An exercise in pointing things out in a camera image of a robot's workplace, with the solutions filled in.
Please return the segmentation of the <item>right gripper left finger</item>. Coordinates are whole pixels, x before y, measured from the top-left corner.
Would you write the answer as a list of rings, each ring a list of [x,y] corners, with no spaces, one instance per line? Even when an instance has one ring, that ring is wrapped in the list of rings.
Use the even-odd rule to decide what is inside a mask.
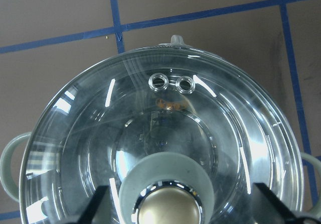
[[[48,223],[118,223],[110,185],[100,185],[88,196],[75,187],[59,187],[53,197]]]

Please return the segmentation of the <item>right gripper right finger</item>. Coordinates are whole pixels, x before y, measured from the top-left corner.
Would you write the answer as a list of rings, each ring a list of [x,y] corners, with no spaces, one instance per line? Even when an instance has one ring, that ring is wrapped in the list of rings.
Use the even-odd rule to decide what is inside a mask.
[[[320,223],[314,214],[291,211],[264,183],[254,183],[252,190],[252,215],[256,223]]]

